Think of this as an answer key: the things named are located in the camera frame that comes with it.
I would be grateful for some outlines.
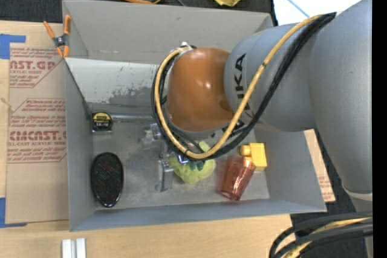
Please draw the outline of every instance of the yellow cable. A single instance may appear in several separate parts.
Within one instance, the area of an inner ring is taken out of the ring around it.
[[[325,225],[323,227],[320,227],[319,229],[313,231],[311,234],[317,233],[317,232],[321,232],[321,231],[325,231],[325,230],[329,230],[329,229],[344,227],[344,226],[347,226],[347,225],[355,224],[356,222],[362,222],[362,221],[364,221],[366,219],[370,219],[370,218],[371,217],[357,218],[357,219],[347,219],[347,220],[343,220],[343,221],[331,222],[331,223],[329,223],[329,224],[327,224],[327,225]],[[300,255],[300,252],[305,247],[307,247],[309,244],[311,244],[311,243],[312,243],[312,241],[298,245],[297,247],[295,247],[292,250],[290,250],[284,256],[284,258],[296,258],[298,255]]]
[[[155,78],[155,91],[154,91],[154,97],[155,97],[155,105],[156,105],[156,110],[157,110],[157,114],[158,114],[158,117],[160,119],[160,122],[161,122],[161,125],[165,131],[165,133],[167,134],[167,136],[169,137],[169,139],[171,139],[171,141],[173,142],[173,144],[179,149],[181,150],[184,154],[186,154],[187,156],[191,157],[191,158],[195,158],[197,160],[202,160],[202,159],[205,159],[207,157],[210,157],[211,155],[213,155],[218,149],[221,148],[221,146],[227,141],[228,137],[230,136],[230,134],[232,133],[236,123],[238,122],[241,114],[243,113],[243,110],[247,104],[247,101],[249,100],[252,92],[254,91],[254,88],[255,88],[255,85],[257,84],[259,78],[261,77],[262,75],[262,72],[263,70],[265,70],[266,66],[268,65],[268,63],[272,60],[272,58],[274,57],[274,55],[278,52],[278,50],[281,48],[281,46],[283,46],[283,44],[292,36],[294,35],[295,32],[297,32],[300,28],[304,27],[305,25],[309,24],[310,22],[313,22],[315,19],[319,18],[321,15],[317,15],[317,16],[312,16],[311,18],[308,18],[308,19],[305,19],[304,21],[296,24],[293,28],[291,28],[287,33],[285,33],[285,35],[276,43],[276,45],[272,48],[272,50],[268,53],[268,55],[266,56],[266,58],[264,59],[263,63],[261,64],[261,66],[259,66],[257,72],[255,73],[254,75],[254,78],[253,80],[250,82],[249,84],[249,87],[247,88],[246,90],[246,93],[243,97],[243,99],[241,100],[241,103],[239,104],[233,118],[231,119],[231,122],[229,124],[229,126],[227,127],[226,131],[223,133],[222,137],[220,138],[220,140],[216,143],[216,145],[214,145],[209,151],[207,152],[204,152],[204,153],[193,153],[192,151],[188,150],[186,147],[184,147],[182,144],[180,144],[180,142],[174,137],[173,133],[171,132],[171,130],[168,128],[168,125],[166,123],[166,120],[164,118],[164,115],[163,115],[163,111],[161,109],[161,104],[160,104],[160,96],[159,96],[159,93],[158,93],[158,88],[159,88],[159,85],[160,85],[160,79],[161,79],[161,73],[163,72],[163,69],[164,67],[166,66],[166,64],[168,63],[168,61],[173,58],[176,54],[179,54],[182,52],[182,49],[177,49],[177,50],[174,50],[172,51],[168,56],[167,58],[165,58],[165,60],[161,63],[158,71],[157,71],[157,75],[156,75],[156,78]]]

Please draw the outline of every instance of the blue tape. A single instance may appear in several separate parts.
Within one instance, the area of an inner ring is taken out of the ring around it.
[[[11,225],[5,224],[5,198],[0,198],[0,228],[21,227],[21,226],[25,226],[25,224],[11,224]]]
[[[0,34],[0,59],[10,58],[10,44],[24,43],[25,36],[16,36],[14,34]]]

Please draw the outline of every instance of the gray box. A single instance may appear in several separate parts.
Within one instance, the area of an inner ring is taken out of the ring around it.
[[[326,211],[303,132],[250,133],[243,143],[265,143],[268,167],[254,173],[238,202],[216,192],[216,170],[195,184],[174,176],[173,187],[158,192],[163,144],[141,143],[144,128],[154,123],[155,70],[170,50],[188,42],[231,51],[246,36],[272,27],[269,14],[63,0],[67,14],[73,20],[65,59],[71,231]],[[96,111],[116,116],[111,134],[91,133],[90,113]],[[119,156],[125,170],[122,196],[107,209],[90,184],[91,163],[106,151]]]

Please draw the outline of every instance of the black hairbrush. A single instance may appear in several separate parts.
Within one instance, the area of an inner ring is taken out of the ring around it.
[[[115,206],[123,188],[123,166],[117,155],[105,152],[95,157],[91,165],[91,188],[104,207]]]

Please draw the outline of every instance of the green plush toy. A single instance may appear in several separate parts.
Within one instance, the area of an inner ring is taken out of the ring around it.
[[[207,151],[210,147],[207,143],[201,142],[202,150]],[[189,164],[181,164],[177,157],[169,158],[169,164],[174,168],[174,172],[183,182],[193,184],[202,179],[208,178],[215,170],[216,162],[213,159],[205,161],[191,161]]]

